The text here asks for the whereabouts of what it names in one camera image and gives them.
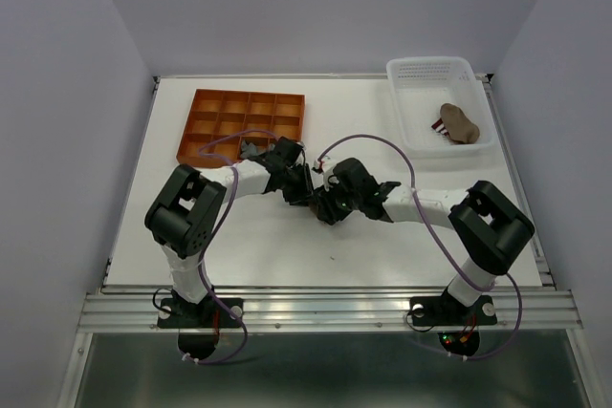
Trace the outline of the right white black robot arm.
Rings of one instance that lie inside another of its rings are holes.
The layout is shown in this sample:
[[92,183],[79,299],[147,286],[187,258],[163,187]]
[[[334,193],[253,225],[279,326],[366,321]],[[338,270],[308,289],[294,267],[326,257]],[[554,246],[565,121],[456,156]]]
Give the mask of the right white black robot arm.
[[417,190],[410,184],[379,183],[357,159],[321,161],[314,168],[323,184],[313,192],[317,217],[328,225],[353,211],[390,224],[421,223],[428,233],[452,229],[465,248],[464,264],[453,262],[455,276],[438,296],[410,302],[419,328],[459,326],[471,321],[493,325],[489,293],[535,234],[533,223],[492,183],[468,189]]

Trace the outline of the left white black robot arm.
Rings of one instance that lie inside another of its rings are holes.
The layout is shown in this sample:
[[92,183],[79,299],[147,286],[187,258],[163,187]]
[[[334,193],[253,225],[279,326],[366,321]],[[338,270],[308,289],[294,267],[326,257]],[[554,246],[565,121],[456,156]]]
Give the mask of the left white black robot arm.
[[205,254],[239,198],[280,191],[290,205],[306,205],[312,180],[304,146],[281,137],[239,162],[205,154],[217,168],[178,165],[149,207],[144,226],[163,250],[171,279],[170,296],[155,300],[158,326],[203,328],[233,308],[221,305],[205,268]]

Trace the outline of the grey sock pair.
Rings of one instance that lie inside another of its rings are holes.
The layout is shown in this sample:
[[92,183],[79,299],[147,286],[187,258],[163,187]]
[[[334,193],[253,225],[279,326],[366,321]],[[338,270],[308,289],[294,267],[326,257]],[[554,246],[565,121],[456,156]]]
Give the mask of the grey sock pair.
[[268,146],[264,145],[257,145],[254,142],[249,142],[246,140],[242,140],[240,143],[240,154],[239,154],[239,158],[241,160],[246,160],[249,158],[254,158],[260,155],[263,155],[264,153],[268,152]]

